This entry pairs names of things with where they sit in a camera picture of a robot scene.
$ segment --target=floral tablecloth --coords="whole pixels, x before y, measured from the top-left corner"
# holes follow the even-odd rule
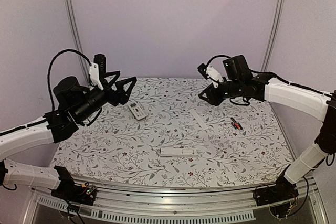
[[[97,121],[60,143],[51,166],[113,182],[169,187],[229,187],[273,182],[292,161],[267,102],[250,106],[198,98],[200,79],[139,78],[131,100],[148,116],[106,104]],[[194,109],[208,126],[203,130]],[[230,117],[243,130],[231,125]],[[192,148],[193,157],[160,157],[161,148]]]

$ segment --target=robotic arm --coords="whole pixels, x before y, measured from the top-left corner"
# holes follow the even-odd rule
[[[79,53],[72,49],[62,52],[66,51]],[[6,158],[38,145],[59,143],[70,138],[79,129],[78,125],[84,126],[84,121],[99,111],[96,119],[101,107],[107,102],[113,106],[128,102],[136,77],[116,82],[120,71],[106,72],[105,56],[98,54],[94,58],[89,71],[90,80],[95,86],[93,89],[80,86],[76,77],[66,77],[54,88],[54,94],[59,102],[57,110],[54,110],[53,106],[51,112],[27,125],[0,132],[0,185],[46,187],[51,190],[52,196],[66,202],[93,205],[96,196],[95,186],[75,185],[70,173],[64,167],[36,167]],[[110,76],[114,77],[108,82],[105,78]]]
[[[198,67],[198,71],[206,79],[211,79],[208,86],[199,97],[211,105],[218,106],[225,99],[243,97],[245,104],[248,100],[256,99],[264,102],[274,102],[289,106],[312,115],[323,122],[320,134],[315,142],[291,163],[277,178],[276,185],[256,189],[254,198],[257,205],[271,204],[297,197],[295,184],[309,171],[328,156],[336,152],[336,94],[321,92],[305,86],[287,82],[271,72],[255,72],[248,68],[243,55],[228,57],[223,61],[224,68],[230,81],[222,78],[209,63]]]

